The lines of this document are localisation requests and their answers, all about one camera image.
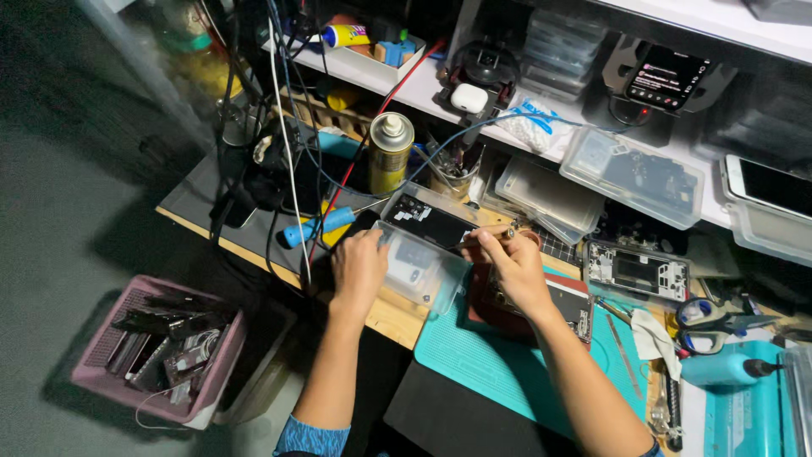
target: blue bottle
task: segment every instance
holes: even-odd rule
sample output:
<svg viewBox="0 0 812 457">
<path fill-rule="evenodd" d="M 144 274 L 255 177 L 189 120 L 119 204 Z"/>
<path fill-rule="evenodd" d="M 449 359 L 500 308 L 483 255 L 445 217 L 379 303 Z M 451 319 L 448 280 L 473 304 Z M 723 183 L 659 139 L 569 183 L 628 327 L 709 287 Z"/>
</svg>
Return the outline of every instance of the blue bottle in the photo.
<svg viewBox="0 0 812 457">
<path fill-rule="evenodd" d="M 682 361 L 682 377 L 697 387 L 752 385 L 779 368 L 782 366 L 742 353 L 695 355 Z"/>
</svg>

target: red cable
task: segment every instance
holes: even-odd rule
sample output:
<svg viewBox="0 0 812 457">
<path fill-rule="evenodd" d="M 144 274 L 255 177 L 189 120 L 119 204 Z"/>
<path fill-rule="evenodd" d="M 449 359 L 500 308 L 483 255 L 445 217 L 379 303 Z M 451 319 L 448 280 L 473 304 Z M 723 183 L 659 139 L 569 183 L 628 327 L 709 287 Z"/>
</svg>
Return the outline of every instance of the red cable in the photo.
<svg viewBox="0 0 812 457">
<path fill-rule="evenodd" d="M 428 58 L 430 55 L 437 52 L 441 47 L 445 46 L 445 44 L 446 44 L 446 41 L 443 40 L 442 38 L 437 40 L 437 42 L 434 43 L 434 46 L 431 46 L 431 49 L 427 50 L 423 54 L 423 56 L 420 57 L 420 60 L 418 60 L 417 63 L 414 64 L 414 67 L 412 67 L 412 69 L 409 70 L 408 73 L 406 73 L 406 76 L 404 76 L 404 78 L 402 80 L 400 80 L 398 85 L 395 86 L 395 89 L 392 90 L 391 94 L 389 94 L 389 96 L 383 101 L 383 104 L 381 105 L 380 109 L 378 109 L 378 114 L 377 115 L 380 115 L 381 113 L 383 113 L 383 110 L 385 110 L 387 108 L 387 105 L 395 97 L 395 94 L 398 93 L 398 90 L 400 90 L 400 87 L 404 84 L 404 82 L 406 82 L 406 80 L 412 75 L 412 73 L 414 73 L 414 71 L 417 70 L 417 67 L 420 67 L 420 64 L 423 63 L 423 61 L 426 60 L 426 58 Z M 347 179 L 350 177 L 350 173 L 352 172 L 352 168 L 354 166 L 355 166 L 355 162 L 350 163 L 350 166 L 347 167 L 347 172 L 344 173 L 344 178 L 341 180 L 341 185 L 342 186 L 347 184 Z M 322 220 L 327 220 L 327 215 L 330 214 L 330 211 L 333 210 L 333 205 L 335 205 L 335 201 L 339 198 L 339 195 L 341 195 L 341 188 L 340 187 L 335 191 L 335 194 L 333 195 L 333 198 L 330 200 L 330 205 L 327 206 L 327 211 L 324 211 L 324 216 L 322 217 Z M 313 247 L 310 248 L 310 254 L 308 255 L 308 260 L 307 260 L 308 264 L 310 264 L 310 265 L 313 265 L 313 253 L 316 251 L 316 245 L 317 244 L 318 243 L 313 243 Z"/>
</svg>

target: hand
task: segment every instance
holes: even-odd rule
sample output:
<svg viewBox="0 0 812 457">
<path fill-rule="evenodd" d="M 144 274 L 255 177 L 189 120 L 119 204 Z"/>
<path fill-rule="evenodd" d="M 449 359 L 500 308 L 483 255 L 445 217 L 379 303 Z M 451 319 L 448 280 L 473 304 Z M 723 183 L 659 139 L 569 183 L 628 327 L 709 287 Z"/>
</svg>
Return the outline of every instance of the hand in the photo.
<svg viewBox="0 0 812 457">
<path fill-rule="evenodd" d="M 389 246 L 378 248 L 381 230 L 362 230 L 347 238 L 332 257 L 335 297 L 330 321 L 361 331 L 387 275 Z"/>
<path fill-rule="evenodd" d="M 469 262 L 494 264 L 502 291 L 528 319 L 544 319 L 546 312 L 555 309 L 555 305 L 544 281 L 544 265 L 538 246 L 518 234 L 511 239 L 497 240 L 494 237 L 507 229 L 507 225 L 477 228 L 466 238 L 476 238 L 480 246 L 465 248 L 462 255 Z"/>
</svg>

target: white shelf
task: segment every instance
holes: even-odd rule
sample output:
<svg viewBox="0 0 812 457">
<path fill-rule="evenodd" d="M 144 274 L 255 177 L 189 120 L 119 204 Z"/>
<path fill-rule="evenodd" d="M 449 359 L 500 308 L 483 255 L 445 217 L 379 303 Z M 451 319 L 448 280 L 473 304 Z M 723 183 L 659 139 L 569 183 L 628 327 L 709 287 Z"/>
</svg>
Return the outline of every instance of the white shelf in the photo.
<svg viewBox="0 0 812 457">
<path fill-rule="evenodd" d="M 327 71 L 339 79 L 351 82 L 354 85 L 359 85 L 364 89 L 371 90 L 376 94 L 386 95 L 392 90 L 393 84 L 381 81 L 373 75 L 362 72 L 357 68 L 349 65 L 341 60 L 326 54 Z M 324 72 L 324 65 L 322 63 L 322 56 L 316 54 L 311 50 L 303 50 L 301 54 L 296 57 L 296 61 L 311 67 L 321 72 Z M 437 71 L 441 68 L 442 64 L 435 59 L 428 58 L 417 67 L 409 79 L 404 82 L 403 87 L 395 94 L 394 99 L 405 105 L 409 105 L 420 111 L 427 112 L 435 115 L 440 119 L 453 122 L 454 124 L 460 123 L 460 115 L 446 111 L 437 103 L 434 102 L 434 96 L 443 88 L 437 80 Z M 510 146 L 515 146 L 522 150 L 529 151 L 530 148 L 523 142 L 516 140 L 510 133 L 505 132 L 500 127 L 495 125 L 487 125 L 482 129 L 482 133 L 488 137 L 507 143 Z"/>
<path fill-rule="evenodd" d="M 316 54 L 311 50 L 302 51 L 296 61 L 307 67 L 314 68 L 319 71 L 324 71 L 322 63 L 322 56 Z M 358 71 L 351 65 L 348 65 L 336 58 L 332 58 L 330 53 L 326 55 L 327 70 L 332 76 L 338 77 L 344 81 L 359 85 L 365 89 L 371 90 L 375 93 L 385 95 L 392 89 L 392 84 L 381 81 L 378 78 L 364 72 Z M 414 73 L 400 88 L 395 95 L 395 100 L 403 104 L 414 107 L 420 111 L 424 111 L 431 115 L 435 115 L 440 119 L 444 119 L 455 124 L 460 122 L 460 115 L 444 110 L 441 106 L 434 102 L 434 96 L 440 91 L 442 86 L 437 80 L 436 74 L 440 68 L 440 64 L 433 59 L 427 59 L 423 64 L 418 67 Z M 572 120 L 575 122 L 585 123 L 581 115 L 580 107 L 569 106 L 567 104 L 556 102 L 555 100 L 548 100 L 550 109 L 555 111 L 561 116 L 562 119 Z M 482 129 L 482 133 L 488 137 L 502 141 L 510 146 L 515 146 L 522 150 L 530 151 L 530 148 L 523 142 L 516 140 L 510 133 L 505 132 L 502 128 L 495 125 L 489 125 Z M 717 195 L 722 195 L 719 183 L 715 182 L 714 164 L 707 159 L 701 159 L 690 154 L 690 144 L 686 140 L 685 135 L 676 135 L 672 142 L 657 151 L 663 155 L 677 159 L 680 162 L 686 163 L 698 170 L 705 173 L 705 189 L 702 195 L 702 218 L 713 224 L 729 229 L 731 226 L 730 215 L 723 210 L 723 205 L 726 201 L 718 201 Z M 647 145 L 642 145 L 645 148 L 651 148 Z M 564 158 L 560 152 L 548 153 L 541 155 L 545 159 L 552 162 L 560 163 Z"/>
<path fill-rule="evenodd" d="M 812 27 L 757 20 L 740 0 L 593 0 L 695 32 L 812 63 Z"/>
</svg>

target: scissors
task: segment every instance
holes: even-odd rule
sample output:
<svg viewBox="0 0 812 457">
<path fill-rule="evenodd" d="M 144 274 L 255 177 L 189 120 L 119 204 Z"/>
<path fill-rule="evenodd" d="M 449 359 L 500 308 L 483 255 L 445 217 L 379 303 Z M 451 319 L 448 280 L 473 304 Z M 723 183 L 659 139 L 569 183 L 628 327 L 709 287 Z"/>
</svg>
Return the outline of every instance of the scissors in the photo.
<svg viewBox="0 0 812 457">
<path fill-rule="evenodd" d="M 682 303 L 676 311 L 680 326 L 677 337 L 682 347 L 695 355 L 712 355 L 722 350 L 730 335 L 741 335 L 746 329 L 769 325 L 777 316 L 748 316 L 732 307 L 729 301 L 722 304 L 708 298 L 692 298 Z M 710 349 L 697 348 L 695 340 L 710 340 Z"/>
</svg>

